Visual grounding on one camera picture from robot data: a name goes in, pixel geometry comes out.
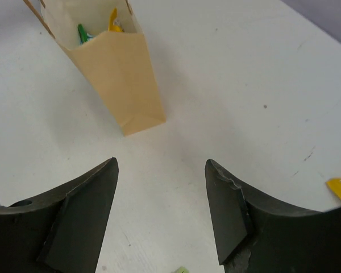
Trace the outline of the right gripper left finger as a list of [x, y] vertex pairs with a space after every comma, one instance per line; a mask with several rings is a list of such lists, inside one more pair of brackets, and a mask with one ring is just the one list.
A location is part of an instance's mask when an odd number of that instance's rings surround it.
[[94, 272], [118, 174], [110, 158], [49, 191], [0, 206], [0, 272]]

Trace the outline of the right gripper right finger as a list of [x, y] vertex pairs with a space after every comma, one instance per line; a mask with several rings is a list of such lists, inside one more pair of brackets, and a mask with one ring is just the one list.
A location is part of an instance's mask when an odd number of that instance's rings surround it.
[[226, 272], [341, 272], [341, 207], [318, 212], [283, 202], [212, 159], [205, 179]]

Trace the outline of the green mint sachet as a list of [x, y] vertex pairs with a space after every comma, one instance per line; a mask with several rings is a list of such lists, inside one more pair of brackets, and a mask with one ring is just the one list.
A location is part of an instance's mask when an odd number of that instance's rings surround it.
[[181, 266], [177, 270], [173, 271], [172, 273], [189, 273], [189, 270], [186, 267]]

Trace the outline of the brown paper bag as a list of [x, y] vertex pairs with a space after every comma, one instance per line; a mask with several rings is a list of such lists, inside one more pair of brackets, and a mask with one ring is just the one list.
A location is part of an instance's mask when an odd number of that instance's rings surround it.
[[[25, 4], [99, 94], [123, 135], [165, 123], [147, 43], [128, 1]], [[123, 32], [108, 31], [117, 8]], [[80, 44], [77, 26], [95, 36]]]

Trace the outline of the green yellow snack bag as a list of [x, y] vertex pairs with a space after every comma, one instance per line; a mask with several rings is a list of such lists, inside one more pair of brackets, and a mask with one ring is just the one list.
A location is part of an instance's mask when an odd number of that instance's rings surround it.
[[95, 38], [95, 36], [89, 34], [84, 26], [82, 24], [78, 24], [77, 26], [77, 30], [78, 30], [78, 34], [79, 34], [79, 37], [80, 37], [80, 44], [84, 44], [92, 39]]

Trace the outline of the yellow snack bar wrapper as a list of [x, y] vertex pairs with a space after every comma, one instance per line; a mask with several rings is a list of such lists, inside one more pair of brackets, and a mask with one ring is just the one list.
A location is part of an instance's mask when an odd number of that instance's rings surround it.
[[124, 31], [122, 26], [121, 26], [121, 23], [118, 19], [117, 8], [114, 8], [110, 14], [107, 30], [113, 31], [113, 32], [123, 32]]

